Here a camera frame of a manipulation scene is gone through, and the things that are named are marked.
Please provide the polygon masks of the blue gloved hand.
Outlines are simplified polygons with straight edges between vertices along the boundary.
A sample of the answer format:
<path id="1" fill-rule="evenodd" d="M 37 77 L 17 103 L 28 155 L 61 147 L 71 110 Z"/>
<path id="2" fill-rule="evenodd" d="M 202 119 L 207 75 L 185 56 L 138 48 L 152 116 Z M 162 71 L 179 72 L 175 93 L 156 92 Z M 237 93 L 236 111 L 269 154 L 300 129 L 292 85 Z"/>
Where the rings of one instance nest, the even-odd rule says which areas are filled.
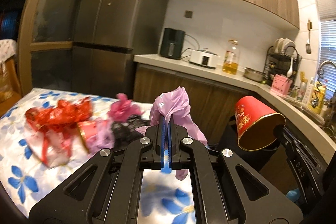
<path id="1" fill-rule="evenodd" d="M 293 203 L 296 203 L 296 202 L 299 200 L 300 196 L 301 196 L 301 194 L 300 194 L 299 188 L 290 190 L 290 191 L 286 194 L 286 197 L 287 197 L 289 200 L 291 200 Z"/>

